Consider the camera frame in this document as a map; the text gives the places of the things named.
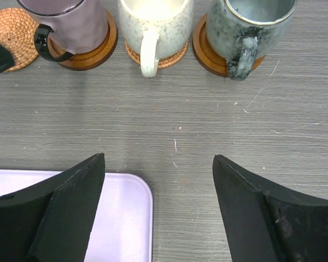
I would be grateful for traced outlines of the purple mug black handle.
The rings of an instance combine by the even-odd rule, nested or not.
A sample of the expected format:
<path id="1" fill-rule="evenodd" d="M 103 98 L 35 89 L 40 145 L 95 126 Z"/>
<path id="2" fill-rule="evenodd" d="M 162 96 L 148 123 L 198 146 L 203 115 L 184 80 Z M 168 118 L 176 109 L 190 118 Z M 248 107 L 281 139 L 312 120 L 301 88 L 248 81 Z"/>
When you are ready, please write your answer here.
<path id="1" fill-rule="evenodd" d="M 52 62 L 99 47 L 108 33 L 106 9 L 101 1 L 20 0 L 38 24 L 34 45 L 39 55 Z"/>

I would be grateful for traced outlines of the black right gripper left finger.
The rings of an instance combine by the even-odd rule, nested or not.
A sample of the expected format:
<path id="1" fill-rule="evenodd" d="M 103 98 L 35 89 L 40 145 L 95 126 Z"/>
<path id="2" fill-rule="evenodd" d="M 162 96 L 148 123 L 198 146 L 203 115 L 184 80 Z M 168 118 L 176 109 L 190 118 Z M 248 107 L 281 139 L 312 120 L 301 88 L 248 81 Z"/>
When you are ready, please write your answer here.
<path id="1" fill-rule="evenodd" d="M 84 261 L 104 178 L 98 153 L 0 196 L 0 261 Z"/>

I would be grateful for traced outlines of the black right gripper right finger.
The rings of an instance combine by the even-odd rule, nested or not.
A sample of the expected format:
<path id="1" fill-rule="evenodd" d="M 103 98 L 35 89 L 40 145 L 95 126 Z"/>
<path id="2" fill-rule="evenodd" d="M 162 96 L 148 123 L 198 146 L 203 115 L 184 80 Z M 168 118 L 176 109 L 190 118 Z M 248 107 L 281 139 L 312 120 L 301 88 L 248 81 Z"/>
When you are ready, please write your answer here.
<path id="1" fill-rule="evenodd" d="M 213 179 L 233 261 L 328 261 L 328 200 L 213 160 Z"/>

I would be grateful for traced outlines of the cream speckled mug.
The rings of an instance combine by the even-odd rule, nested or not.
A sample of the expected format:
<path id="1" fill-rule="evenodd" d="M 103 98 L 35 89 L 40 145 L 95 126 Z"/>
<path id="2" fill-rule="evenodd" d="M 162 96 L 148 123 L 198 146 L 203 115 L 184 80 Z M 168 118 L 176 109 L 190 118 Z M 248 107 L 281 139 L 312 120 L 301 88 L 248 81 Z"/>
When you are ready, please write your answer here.
<path id="1" fill-rule="evenodd" d="M 121 33 L 140 56 L 146 78 L 155 77 L 159 60 L 179 52 L 189 40 L 194 1 L 118 1 Z"/>

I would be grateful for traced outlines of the wooden coaster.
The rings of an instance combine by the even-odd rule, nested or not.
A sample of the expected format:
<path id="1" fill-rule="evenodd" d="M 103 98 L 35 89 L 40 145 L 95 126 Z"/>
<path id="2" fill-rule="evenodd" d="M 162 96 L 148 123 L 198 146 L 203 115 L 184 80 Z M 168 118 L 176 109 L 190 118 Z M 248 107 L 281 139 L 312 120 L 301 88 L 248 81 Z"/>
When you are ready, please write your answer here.
<path id="1" fill-rule="evenodd" d="M 106 15 L 108 33 L 102 44 L 90 52 L 76 54 L 64 62 L 58 62 L 59 65 L 70 70 L 90 70 L 100 66 L 113 54 L 118 42 L 118 30 L 115 19 L 108 10 Z"/>
<path id="2" fill-rule="evenodd" d="M 216 75 L 243 81 L 263 60 L 270 33 L 224 8 L 211 9 L 198 22 L 193 45 L 197 60 Z"/>

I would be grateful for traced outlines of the woven rattan coaster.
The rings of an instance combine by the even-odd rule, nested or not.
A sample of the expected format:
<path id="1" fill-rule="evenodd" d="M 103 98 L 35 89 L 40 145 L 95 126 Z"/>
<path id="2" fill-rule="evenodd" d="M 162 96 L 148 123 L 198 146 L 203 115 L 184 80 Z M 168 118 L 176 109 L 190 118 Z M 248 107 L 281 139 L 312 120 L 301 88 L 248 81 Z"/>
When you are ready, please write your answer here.
<path id="1" fill-rule="evenodd" d="M 7 72 L 24 68 L 38 57 L 34 46 L 37 27 L 38 24 L 22 8 L 0 10 L 0 44 L 12 53 L 15 61 Z"/>
<path id="2" fill-rule="evenodd" d="M 129 47 L 129 45 L 127 44 L 126 41 L 124 41 L 124 44 L 125 44 L 125 49 L 127 51 L 127 54 L 129 55 L 129 57 L 134 62 L 136 62 L 137 64 L 140 64 L 140 55 L 137 54 L 136 52 L 134 52 Z M 184 57 L 184 55 L 186 54 L 186 52 L 188 50 L 188 47 L 189 47 L 189 41 L 187 41 L 185 43 L 185 45 L 183 46 L 183 48 L 180 49 L 177 53 L 173 54 L 172 56 L 169 56 L 169 57 L 160 59 L 159 60 L 158 68 L 159 69 L 161 69 L 161 68 L 167 68 L 167 67 L 170 67 L 170 66 L 176 64 L 177 62 L 179 62 Z"/>

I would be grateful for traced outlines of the grey-green mug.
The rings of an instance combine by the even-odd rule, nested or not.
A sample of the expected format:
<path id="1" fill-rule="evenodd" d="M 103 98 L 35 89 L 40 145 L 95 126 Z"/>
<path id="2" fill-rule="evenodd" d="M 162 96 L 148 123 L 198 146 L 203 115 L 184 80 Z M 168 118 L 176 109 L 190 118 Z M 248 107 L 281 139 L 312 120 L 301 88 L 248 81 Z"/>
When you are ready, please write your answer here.
<path id="1" fill-rule="evenodd" d="M 226 60 L 232 80 L 245 80 L 257 59 L 284 34 L 296 0 L 213 0 L 206 34 L 212 49 Z"/>

